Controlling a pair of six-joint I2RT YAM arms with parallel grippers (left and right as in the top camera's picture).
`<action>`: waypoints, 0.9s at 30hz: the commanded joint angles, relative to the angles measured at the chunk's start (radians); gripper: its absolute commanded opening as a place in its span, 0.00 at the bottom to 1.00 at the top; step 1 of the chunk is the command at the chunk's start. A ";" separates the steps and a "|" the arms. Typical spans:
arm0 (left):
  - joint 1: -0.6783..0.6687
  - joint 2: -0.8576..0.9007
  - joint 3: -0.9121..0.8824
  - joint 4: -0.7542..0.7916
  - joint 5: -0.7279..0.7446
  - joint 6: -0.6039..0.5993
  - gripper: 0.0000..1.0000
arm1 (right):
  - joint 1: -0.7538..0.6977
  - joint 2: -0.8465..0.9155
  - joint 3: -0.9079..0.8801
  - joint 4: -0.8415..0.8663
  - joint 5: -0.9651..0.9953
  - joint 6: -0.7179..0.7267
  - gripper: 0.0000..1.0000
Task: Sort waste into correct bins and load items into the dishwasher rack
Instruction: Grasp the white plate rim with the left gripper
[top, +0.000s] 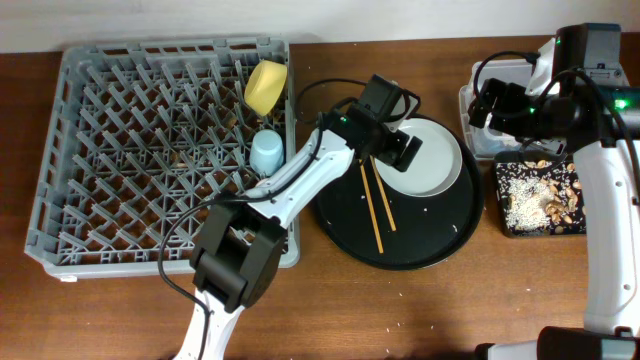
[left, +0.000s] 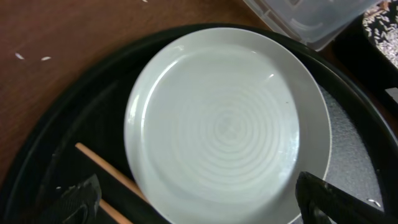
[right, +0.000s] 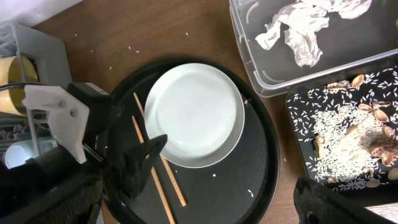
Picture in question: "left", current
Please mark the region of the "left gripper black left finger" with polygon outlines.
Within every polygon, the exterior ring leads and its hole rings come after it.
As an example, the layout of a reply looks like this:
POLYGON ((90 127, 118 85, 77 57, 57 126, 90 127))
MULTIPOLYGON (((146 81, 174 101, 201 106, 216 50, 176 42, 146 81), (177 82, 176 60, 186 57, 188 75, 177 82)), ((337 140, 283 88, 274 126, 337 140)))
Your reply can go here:
POLYGON ((74 185, 37 218, 44 224, 90 224, 96 219, 102 192, 96 174, 74 185))

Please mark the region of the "white round plate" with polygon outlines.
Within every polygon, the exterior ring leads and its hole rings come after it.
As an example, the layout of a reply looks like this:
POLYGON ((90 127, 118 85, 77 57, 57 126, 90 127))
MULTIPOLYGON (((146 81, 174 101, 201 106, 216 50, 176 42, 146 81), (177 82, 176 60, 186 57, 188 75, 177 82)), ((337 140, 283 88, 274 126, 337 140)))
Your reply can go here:
POLYGON ((312 74, 244 29, 203 29, 167 44, 126 106, 130 170, 170 223, 292 223, 299 173, 324 178, 331 144, 312 74))

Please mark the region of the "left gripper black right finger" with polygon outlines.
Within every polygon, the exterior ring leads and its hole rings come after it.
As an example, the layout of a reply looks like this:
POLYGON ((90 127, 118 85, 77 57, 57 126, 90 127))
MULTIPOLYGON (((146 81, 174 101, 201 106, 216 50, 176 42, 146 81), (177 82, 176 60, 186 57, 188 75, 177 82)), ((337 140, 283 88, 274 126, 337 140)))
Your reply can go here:
POLYGON ((299 173, 295 196, 304 224, 395 224, 397 219, 309 172, 299 173))

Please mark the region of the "wooden chopstick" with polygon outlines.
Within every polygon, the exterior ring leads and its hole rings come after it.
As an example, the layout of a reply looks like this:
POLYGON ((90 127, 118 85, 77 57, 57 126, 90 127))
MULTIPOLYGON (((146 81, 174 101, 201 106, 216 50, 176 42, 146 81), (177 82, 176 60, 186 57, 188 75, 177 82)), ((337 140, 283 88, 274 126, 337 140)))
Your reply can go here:
POLYGON ((130 220, 128 220, 124 215, 118 212, 115 208, 113 208, 110 204, 108 204, 105 200, 101 199, 99 201, 99 206, 118 224, 133 224, 130 220))
POLYGON ((146 203, 149 203, 148 200, 146 199, 146 197, 144 196, 144 194, 141 192, 141 190, 137 186, 137 184, 135 182, 133 182, 130 178, 125 176, 122 172, 118 171, 114 166, 112 166, 106 160, 101 158, 99 155, 97 155, 91 149, 86 147, 84 144, 78 142, 75 144, 75 147, 79 151, 84 153, 87 157, 89 157, 92 161, 94 161, 96 164, 98 164, 107 173, 109 173, 111 176, 113 176, 117 181, 119 181, 121 184, 123 184, 125 187, 127 187, 131 192, 133 192, 135 195, 137 195, 139 198, 141 198, 146 203))

